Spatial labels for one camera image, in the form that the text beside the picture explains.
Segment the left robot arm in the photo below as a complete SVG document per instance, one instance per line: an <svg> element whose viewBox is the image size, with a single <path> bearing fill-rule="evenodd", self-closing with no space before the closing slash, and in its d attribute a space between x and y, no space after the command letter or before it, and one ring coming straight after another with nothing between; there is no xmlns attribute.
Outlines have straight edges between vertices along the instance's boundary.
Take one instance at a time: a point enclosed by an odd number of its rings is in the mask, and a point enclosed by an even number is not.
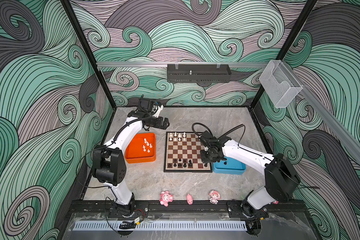
<svg viewBox="0 0 360 240"><path fill-rule="evenodd" d="M163 109L161 102L141 97L137 108L128 114L124 125L114 137L93 151L92 176L111 190L117 208L125 215L131 215L135 211L135 196L124 180L127 172L127 147L145 127L162 130L169 127L168 118L160 116Z"/></svg>

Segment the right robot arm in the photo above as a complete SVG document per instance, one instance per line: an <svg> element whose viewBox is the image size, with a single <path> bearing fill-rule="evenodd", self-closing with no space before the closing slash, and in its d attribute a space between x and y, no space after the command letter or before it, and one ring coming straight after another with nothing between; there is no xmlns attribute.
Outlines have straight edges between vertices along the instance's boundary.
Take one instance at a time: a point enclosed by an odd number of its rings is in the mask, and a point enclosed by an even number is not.
<svg viewBox="0 0 360 240"><path fill-rule="evenodd" d="M201 150L203 163L216 163L232 158L256 170L264 177L265 185L251 191L242 201L245 215L254 216L257 213L264 213L264 206L268 204L289 201L300 185L301 179L290 160L283 154L259 152L229 137L230 133L244 127L245 125L240 124L219 137L215 137L212 131L201 123L192 124L192 131L204 146Z"/></svg>

